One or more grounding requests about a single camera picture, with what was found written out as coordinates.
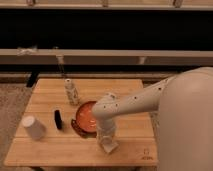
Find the gray carpet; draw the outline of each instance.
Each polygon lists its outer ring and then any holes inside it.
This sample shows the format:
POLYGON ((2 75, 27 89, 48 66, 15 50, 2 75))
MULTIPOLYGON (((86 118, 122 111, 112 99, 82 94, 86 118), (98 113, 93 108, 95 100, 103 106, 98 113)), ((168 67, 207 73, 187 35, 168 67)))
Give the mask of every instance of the gray carpet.
MULTIPOLYGON (((13 135, 28 103, 32 88, 25 84, 0 84, 0 171, 31 171, 27 167, 5 167, 3 161, 9 150, 13 135)), ((44 168, 47 171, 156 171, 155 167, 116 168, 44 168)))

